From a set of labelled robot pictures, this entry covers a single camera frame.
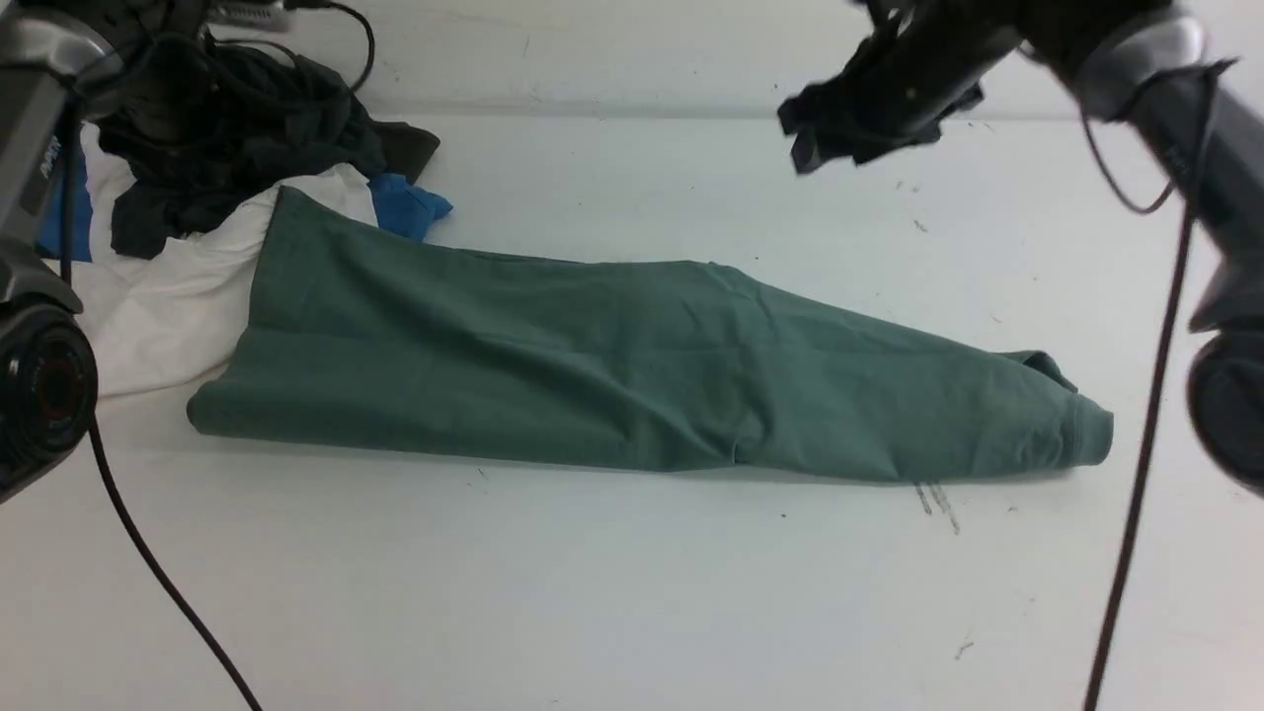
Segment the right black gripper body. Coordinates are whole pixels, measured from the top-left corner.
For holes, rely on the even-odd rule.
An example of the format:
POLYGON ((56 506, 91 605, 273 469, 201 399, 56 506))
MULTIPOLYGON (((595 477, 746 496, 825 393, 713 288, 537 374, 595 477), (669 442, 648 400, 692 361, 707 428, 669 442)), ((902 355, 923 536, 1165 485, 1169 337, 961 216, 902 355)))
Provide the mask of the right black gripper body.
POLYGON ((1011 1, 866 1, 873 32, 830 78, 777 109, 796 175, 930 145, 983 102, 983 75, 1023 39, 1011 1))

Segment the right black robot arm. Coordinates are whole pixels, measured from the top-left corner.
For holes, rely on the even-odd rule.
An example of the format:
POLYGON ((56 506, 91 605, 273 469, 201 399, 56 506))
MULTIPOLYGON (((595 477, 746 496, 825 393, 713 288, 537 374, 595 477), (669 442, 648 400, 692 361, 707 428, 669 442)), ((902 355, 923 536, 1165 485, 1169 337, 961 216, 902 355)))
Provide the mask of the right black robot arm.
POLYGON ((866 164, 940 138, 983 99, 981 77, 1028 51, 1085 119, 1133 127, 1221 261, 1189 319, 1211 342, 1189 419, 1224 472, 1261 491, 1261 116, 1221 77, 1205 27, 1177 1, 870 1, 873 32, 841 72, 777 110, 798 175, 866 164))

